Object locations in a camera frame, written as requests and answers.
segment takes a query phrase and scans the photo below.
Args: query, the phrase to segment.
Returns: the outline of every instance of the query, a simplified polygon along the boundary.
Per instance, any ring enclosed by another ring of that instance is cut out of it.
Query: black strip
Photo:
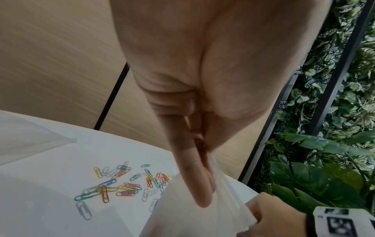
[[[109,109],[112,106],[112,103],[114,102],[114,100],[116,98],[116,95],[117,95],[118,91],[121,88],[122,83],[125,80],[126,75],[129,72],[129,69],[130,69],[129,65],[128,65],[128,63],[126,63],[125,66],[124,66],[124,69],[122,69],[122,72],[121,72],[120,76],[117,79],[116,84],[113,87],[113,90],[112,90],[111,94],[108,97],[107,103],[105,104],[105,106],[103,108],[103,111],[102,111],[102,113],[99,116],[98,121],[95,124],[94,130],[100,130],[100,128],[102,127],[102,124],[103,124],[103,122],[104,122],[104,120],[105,120],[105,118],[106,118],[106,116],[107,116],[107,114],[109,112]]]
[[[361,43],[366,29],[371,21],[375,10],[375,0],[368,0],[362,9],[362,13],[358,17],[357,23],[353,29],[352,34],[344,51],[337,62],[336,68],[332,73],[332,77],[329,80],[327,87],[323,95],[319,99],[319,104],[312,115],[309,126],[306,129],[305,134],[317,135],[321,130],[321,126],[325,120],[329,108],[332,105],[333,100],[339,90],[341,83],[343,82],[344,76],[347,73],[350,64],[352,63],[354,56],[357,52],[359,44]]]
[[[290,80],[289,80],[288,83],[283,87],[283,89],[281,90],[279,96],[277,97],[276,102],[275,102],[275,104],[273,105],[273,108],[272,108],[272,110],[271,110],[271,113],[270,113],[270,115],[268,116],[267,121],[266,121],[266,123],[264,124],[261,133],[259,134],[259,137],[258,137],[258,139],[257,139],[257,142],[255,143],[255,145],[254,145],[254,147],[253,147],[253,150],[251,150],[250,156],[249,156],[249,158],[247,159],[246,164],[245,164],[245,166],[243,167],[243,170],[242,170],[240,176],[238,177],[238,181],[242,182],[243,178],[245,177],[245,174],[246,174],[247,170],[249,169],[251,162],[252,162],[253,159],[254,159],[255,153],[257,153],[257,151],[258,151],[258,149],[259,149],[259,145],[261,144],[261,141],[262,141],[264,135],[266,134],[266,131],[267,131],[268,127],[270,126],[270,123],[271,123],[271,121],[272,121],[272,119],[273,119],[273,117],[274,117],[274,115],[275,115],[275,113],[276,113],[276,111],[277,111],[277,109],[278,109],[278,107],[279,107],[280,101],[282,101],[282,98],[284,97],[285,90],[286,90],[286,88],[288,87],[289,83],[290,83]]]

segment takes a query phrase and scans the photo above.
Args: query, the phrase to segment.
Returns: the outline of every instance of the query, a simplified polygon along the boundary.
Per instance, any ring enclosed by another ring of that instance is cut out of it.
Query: white table
[[[142,202],[143,191],[135,197],[109,193],[107,204],[101,196],[85,200],[93,216],[90,221],[79,215],[73,198],[109,179],[98,178],[94,167],[109,166],[111,170],[128,160],[132,170],[120,177],[117,185],[144,172],[143,164],[151,165],[147,169],[152,174],[178,173],[172,154],[166,150],[91,129],[13,115],[77,142],[0,166],[0,237],[136,237],[150,216],[152,198]],[[257,195],[237,180],[228,180],[243,202]],[[144,177],[134,183],[146,187]]]

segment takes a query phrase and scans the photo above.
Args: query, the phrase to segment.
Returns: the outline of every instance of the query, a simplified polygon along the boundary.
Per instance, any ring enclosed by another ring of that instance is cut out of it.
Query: hand
[[[246,203],[258,223],[237,237],[307,237],[306,214],[264,192]]]
[[[111,0],[116,32],[198,205],[205,151],[262,116],[306,56],[331,0]]]

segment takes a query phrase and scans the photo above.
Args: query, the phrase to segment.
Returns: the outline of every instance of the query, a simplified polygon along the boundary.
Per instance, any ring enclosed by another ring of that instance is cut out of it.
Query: wristband
[[[313,215],[317,237],[375,236],[375,217],[364,209],[316,207]]]

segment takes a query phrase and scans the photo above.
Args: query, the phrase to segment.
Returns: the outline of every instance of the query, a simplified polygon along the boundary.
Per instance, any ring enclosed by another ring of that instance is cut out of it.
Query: black wrist strap
[[[314,216],[309,216],[309,215],[306,216],[305,226],[306,226],[307,237],[318,237],[315,231]]]

